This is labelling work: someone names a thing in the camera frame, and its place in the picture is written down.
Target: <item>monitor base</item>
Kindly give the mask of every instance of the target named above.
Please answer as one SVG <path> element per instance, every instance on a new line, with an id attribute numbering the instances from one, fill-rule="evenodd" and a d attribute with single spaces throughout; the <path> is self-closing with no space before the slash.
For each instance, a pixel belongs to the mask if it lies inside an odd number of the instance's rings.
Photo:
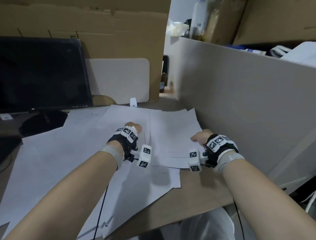
<path id="1" fill-rule="evenodd" d="M 19 133 L 24 137 L 47 132 L 64 125 L 68 114 L 62 111 L 40 112 L 24 121 L 19 127 Z"/>

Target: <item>monitor screen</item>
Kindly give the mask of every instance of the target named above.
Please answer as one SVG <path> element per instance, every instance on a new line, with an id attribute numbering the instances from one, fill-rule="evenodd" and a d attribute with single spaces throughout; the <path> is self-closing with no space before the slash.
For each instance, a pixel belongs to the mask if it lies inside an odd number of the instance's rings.
<path id="1" fill-rule="evenodd" d="M 0 113 L 92 105 L 78 39 L 0 37 Z"/>

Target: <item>desk surface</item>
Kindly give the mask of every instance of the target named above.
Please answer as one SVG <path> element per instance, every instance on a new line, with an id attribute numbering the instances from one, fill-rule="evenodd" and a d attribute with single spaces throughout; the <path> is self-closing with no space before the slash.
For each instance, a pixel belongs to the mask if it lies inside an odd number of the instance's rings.
<path id="1" fill-rule="evenodd" d="M 180 102 L 171 94 L 164 93 L 158 102 L 139 103 L 139 107 L 178 111 L 184 109 Z M 17 128 L 27 119 L 27 114 L 6 122 L 0 120 L 0 135 L 16 135 Z M 14 160 L 17 149 L 10 157 Z M 0 165 L 0 170 L 10 159 Z M 0 200 L 8 183 L 13 164 L 0 174 Z M 212 168 L 204 167 L 199 174 L 189 170 L 180 170 L 181 188 L 174 188 L 157 201 L 138 212 L 126 223 L 114 231 L 108 239 L 124 240 L 143 232 L 181 221 L 202 212 L 233 203 L 233 198 L 223 177 Z"/>

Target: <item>brown bottle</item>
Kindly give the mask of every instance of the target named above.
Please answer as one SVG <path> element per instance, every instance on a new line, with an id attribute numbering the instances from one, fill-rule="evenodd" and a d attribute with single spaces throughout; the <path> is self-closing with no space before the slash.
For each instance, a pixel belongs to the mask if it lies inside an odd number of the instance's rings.
<path id="1" fill-rule="evenodd" d="M 166 73 L 161 74 L 161 81 L 160 81 L 160 90 L 159 92 L 162 93 L 165 90 L 165 84 L 167 80 L 168 75 Z"/>

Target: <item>forearm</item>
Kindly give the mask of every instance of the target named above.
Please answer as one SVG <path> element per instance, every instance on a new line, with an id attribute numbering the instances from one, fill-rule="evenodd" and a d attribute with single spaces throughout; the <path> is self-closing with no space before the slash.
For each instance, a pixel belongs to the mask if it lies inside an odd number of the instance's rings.
<path id="1" fill-rule="evenodd" d="M 52 188 L 5 240 L 76 239 L 117 168 L 97 152 Z"/>
<path id="2" fill-rule="evenodd" d="M 314 239 L 316 222 L 244 159 L 223 169 L 231 194 L 257 239 Z"/>

